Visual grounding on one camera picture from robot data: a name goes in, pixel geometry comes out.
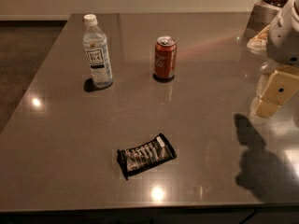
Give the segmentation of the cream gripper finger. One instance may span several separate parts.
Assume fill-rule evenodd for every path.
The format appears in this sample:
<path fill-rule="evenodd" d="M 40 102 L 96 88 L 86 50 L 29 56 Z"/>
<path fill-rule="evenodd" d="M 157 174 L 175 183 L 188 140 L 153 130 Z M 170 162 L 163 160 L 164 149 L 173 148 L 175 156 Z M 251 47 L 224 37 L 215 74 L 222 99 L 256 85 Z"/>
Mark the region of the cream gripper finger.
<path fill-rule="evenodd" d="M 254 97 L 254 114 L 262 118 L 272 117 L 298 91 L 298 67 L 285 65 L 271 74 L 261 75 Z"/>

